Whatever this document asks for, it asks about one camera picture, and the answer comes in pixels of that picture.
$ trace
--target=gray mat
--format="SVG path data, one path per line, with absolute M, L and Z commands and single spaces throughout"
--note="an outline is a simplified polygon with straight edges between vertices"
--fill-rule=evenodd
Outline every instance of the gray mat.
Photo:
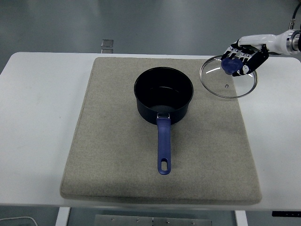
M 205 90 L 199 80 L 204 62 L 97 58 L 61 196 L 127 203 L 258 203 L 261 192 L 238 101 Z M 172 170 L 165 176 L 157 171 L 157 126 L 139 115 L 134 95 L 136 78 L 157 66 L 184 72 L 194 86 L 187 114 L 172 125 Z

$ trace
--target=pot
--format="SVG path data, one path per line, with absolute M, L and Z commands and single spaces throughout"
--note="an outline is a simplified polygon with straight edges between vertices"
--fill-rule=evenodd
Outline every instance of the pot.
M 139 114 L 158 127 L 158 171 L 171 171 L 170 128 L 186 114 L 193 96 L 193 85 L 182 72 L 169 67 L 155 67 L 136 80 L 134 93 Z

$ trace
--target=saucepan handle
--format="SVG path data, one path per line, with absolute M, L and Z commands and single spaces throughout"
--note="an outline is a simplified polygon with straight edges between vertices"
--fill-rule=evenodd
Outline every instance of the saucepan handle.
M 158 126 L 158 171 L 162 175 L 171 170 L 170 118 L 157 118 Z

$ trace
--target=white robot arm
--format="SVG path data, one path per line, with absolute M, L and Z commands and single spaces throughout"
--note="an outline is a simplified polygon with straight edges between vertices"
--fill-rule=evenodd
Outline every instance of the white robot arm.
M 292 55 L 300 52 L 300 30 L 288 30 L 280 35 L 260 34 L 240 38 L 223 54 L 221 60 L 233 59 L 238 56 L 242 61 L 241 67 L 233 76 L 248 74 L 256 70 L 271 55 Z

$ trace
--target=glass lid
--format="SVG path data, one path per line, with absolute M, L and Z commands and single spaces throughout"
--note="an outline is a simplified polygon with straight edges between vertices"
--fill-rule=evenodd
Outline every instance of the glass lid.
M 199 73 L 203 86 L 209 92 L 223 98 L 239 98 L 251 93 L 257 85 L 256 71 L 233 77 L 231 73 L 223 70 L 225 66 L 222 67 L 221 57 L 214 56 L 201 67 Z M 241 62 L 238 58 L 230 61 Z

